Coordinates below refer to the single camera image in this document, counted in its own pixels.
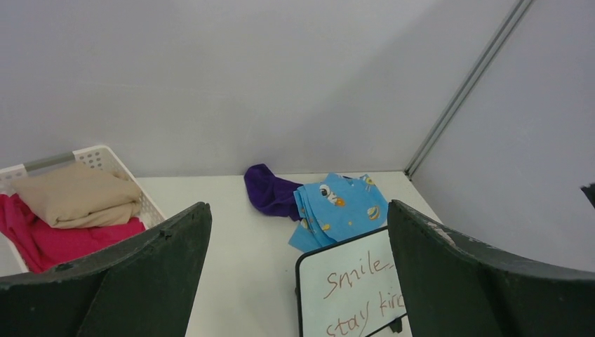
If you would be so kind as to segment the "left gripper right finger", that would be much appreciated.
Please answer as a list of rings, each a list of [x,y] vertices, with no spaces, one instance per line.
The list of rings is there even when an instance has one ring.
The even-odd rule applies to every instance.
[[[593,336],[594,273],[524,258],[402,201],[387,228],[414,336]]]

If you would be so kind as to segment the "whiteboard with black frame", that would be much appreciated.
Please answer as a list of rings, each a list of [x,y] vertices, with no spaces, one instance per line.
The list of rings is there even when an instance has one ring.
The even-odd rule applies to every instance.
[[[387,227],[301,255],[300,336],[372,336],[407,315]]]

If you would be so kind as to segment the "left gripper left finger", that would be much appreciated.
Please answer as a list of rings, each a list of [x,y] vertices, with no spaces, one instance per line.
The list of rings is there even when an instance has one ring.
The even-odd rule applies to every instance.
[[[1,278],[2,336],[184,336],[212,226],[196,203],[46,272]]]

